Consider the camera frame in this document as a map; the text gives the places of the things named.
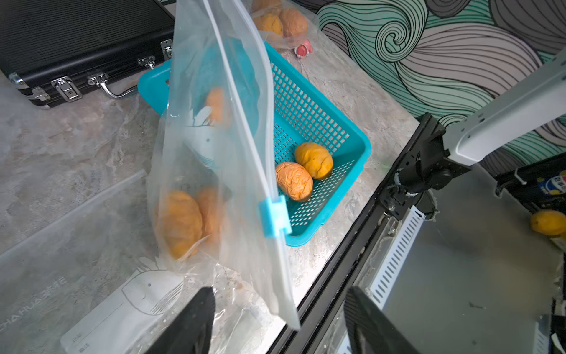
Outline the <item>pink small toy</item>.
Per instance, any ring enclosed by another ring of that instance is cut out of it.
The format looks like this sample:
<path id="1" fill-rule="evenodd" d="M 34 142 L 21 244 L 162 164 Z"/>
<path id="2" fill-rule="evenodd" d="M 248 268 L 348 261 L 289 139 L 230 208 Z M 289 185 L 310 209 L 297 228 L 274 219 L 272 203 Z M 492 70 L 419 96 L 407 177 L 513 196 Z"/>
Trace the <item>pink small toy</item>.
<path id="1" fill-rule="evenodd" d="M 297 59 L 303 59 L 313 53 L 313 47 L 309 40 L 304 40 L 294 49 Z"/>

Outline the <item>pepsi can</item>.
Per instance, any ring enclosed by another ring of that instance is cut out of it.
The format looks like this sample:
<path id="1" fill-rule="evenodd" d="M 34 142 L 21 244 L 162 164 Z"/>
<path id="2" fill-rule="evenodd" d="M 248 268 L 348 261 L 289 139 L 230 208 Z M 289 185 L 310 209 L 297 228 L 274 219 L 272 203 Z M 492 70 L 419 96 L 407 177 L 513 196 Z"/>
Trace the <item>pepsi can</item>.
<path id="1" fill-rule="evenodd" d="M 566 171 L 555 176 L 537 179 L 539 190 L 546 196 L 561 196 L 566 192 Z"/>

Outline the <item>black aluminium case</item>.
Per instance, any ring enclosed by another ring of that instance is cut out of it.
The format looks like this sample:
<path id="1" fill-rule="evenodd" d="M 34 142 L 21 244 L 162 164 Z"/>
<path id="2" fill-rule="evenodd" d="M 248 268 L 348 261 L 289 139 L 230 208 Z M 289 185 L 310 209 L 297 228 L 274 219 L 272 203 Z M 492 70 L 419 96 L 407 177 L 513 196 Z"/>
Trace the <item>black aluminium case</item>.
<path id="1" fill-rule="evenodd" d="M 174 16 L 160 1 L 2 1 L 1 72 L 56 107 L 167 59 Z"/>

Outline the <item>clear blue-zipper bag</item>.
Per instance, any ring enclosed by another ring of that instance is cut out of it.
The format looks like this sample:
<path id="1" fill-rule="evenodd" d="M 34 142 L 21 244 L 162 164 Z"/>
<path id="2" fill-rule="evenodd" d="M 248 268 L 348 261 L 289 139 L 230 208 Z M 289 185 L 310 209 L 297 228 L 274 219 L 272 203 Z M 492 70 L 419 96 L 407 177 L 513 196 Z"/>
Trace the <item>clear blue-zipper bag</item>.
<path id="1" fill-rule="evenodd" d="M 237 272 L 268 310 L 299 329 L 286 244 L 278 239 L 283 218 L 267 224 L 264 202 L 279 203 L 274 161 L 274 82 L 265 44 L 241 1 L 179 1 L 168 78 L 144 77 L 141 85 L 165 89 L 162 141 L 154 152 L 148 208 L 162 255 L 174 264 L 157 234 L 156 208 L 173 190 L 193 199 L 216 187 L 226 203 L 219 243 L 202 237 L 194 255 L 206 250 Z M 224 91 L 229 126 L 209 125 L 209 92 Z"/>
<path id="2" fill-rule="evenodd" d="M 203 287 L 211 352 L 247 353 L 254 294 L 206 250 L 159 252 L 139 171 L 1 255 L 1 351 L 143 353 Z"/>

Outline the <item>teal plastic basket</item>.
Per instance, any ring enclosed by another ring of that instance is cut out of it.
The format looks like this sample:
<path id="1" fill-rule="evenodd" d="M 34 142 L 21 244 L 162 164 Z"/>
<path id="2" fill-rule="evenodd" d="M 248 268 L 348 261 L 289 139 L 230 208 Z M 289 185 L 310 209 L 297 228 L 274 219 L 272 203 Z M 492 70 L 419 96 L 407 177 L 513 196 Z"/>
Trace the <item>teal plastic basket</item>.
<path id="1" fill-rule="evenodd" d="M 274 82 L 275 163 L 293 162 L 294 151 L 302 143 L 313 142 L 332 156 L 330 176 L 313 183 L 306 202 L 281 196 L 279 203 L 264 202 L 266 230 L 283 218 L 285 228 L 279 237 L 287 246 L 307 244 L 326 223 L 361 174 L 371 154 L 371 143 L 340 109 L 296 70 L 270 44 L 265 45 Z"/>

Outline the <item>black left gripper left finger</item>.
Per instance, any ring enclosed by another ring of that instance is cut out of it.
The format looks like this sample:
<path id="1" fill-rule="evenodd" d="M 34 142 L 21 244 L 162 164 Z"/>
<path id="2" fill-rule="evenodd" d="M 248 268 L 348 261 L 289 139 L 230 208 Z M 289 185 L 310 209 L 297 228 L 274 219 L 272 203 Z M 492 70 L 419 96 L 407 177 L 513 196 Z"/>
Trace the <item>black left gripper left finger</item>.
<path id="1" fill-rule="evenodd" d="M 201 288 L 146 353 L 208 353 L 216 302 L 212 287 Z"/>

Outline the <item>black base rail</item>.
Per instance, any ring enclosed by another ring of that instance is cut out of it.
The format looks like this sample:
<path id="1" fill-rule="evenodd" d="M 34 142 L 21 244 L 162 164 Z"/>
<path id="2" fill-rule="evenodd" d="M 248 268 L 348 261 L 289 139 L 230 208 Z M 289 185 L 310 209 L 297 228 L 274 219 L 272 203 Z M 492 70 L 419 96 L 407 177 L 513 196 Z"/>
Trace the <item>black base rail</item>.
<path id="1" fill-rule="evenodd" d="M 430 193 L 408 196 L 394 183 L 394 173 L 417 160 L 421 143 L 439 129 L 438 120 L 431 114 L 422 115 L 417 130 L 391 171 L 301 301 L 302 329 L 293 331 L 284 327 L 268 349 L 269 353 L 333 353 L 340 342 L 335 338 L 335 332 L 341 322 L 346 292 L 355 284 L 371 250 L 384 238 L 389 227 L 400 224 L 412 206 L 421 212 L 434 206 Z"/>

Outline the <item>clear pink-zipper bag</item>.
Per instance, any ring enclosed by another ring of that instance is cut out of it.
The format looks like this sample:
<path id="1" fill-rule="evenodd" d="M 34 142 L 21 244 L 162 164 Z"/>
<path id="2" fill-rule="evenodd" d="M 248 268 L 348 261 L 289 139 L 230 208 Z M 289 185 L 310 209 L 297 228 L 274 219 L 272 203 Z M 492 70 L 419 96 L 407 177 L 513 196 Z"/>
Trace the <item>clear pink-zipper bag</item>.
<path id="1" fill-rule="evenodd" d="M 275 49 L 294 50 L 317 35 L 315 15 L 293 1 L 253 0 L 247 8 L 260 36 Z"/>

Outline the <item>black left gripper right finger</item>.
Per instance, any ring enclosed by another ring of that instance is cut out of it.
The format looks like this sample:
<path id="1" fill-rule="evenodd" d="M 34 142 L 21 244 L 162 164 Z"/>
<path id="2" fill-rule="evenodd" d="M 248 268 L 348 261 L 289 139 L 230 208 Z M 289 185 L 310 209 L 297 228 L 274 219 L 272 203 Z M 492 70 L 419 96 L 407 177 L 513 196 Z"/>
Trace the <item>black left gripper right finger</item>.
<path id="1" fill-rule="evenodd" d="M 353 353 L 419 354 L 361 288 L 348 289 L 343 310 Z"/>

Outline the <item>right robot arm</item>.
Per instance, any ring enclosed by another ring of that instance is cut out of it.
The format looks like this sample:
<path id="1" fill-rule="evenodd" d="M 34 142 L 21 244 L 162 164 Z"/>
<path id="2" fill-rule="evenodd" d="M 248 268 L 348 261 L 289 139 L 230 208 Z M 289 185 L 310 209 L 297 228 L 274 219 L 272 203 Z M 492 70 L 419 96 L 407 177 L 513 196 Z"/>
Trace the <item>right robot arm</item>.
<path id="1" fill-rule="evenodd" d="M 440 128 L 418 148 L 395 183 L 409 195 L 440 190 L 508 142 L 565 114 L 565 52 L 471 117 Z"/>

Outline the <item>potato on floor outside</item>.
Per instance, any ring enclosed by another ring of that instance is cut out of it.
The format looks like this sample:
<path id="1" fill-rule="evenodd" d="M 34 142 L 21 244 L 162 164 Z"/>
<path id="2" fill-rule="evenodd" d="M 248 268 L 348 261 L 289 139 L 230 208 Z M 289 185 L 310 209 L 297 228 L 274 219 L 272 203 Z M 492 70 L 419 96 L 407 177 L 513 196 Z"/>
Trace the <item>potato on floor outside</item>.
<path id="1" fill-rule="evenodd" d="M 565 214 L 555 210 L 541 210 L 532 215 L 530 226 L 535 231 L 549 237 L 565 233 Z"/>

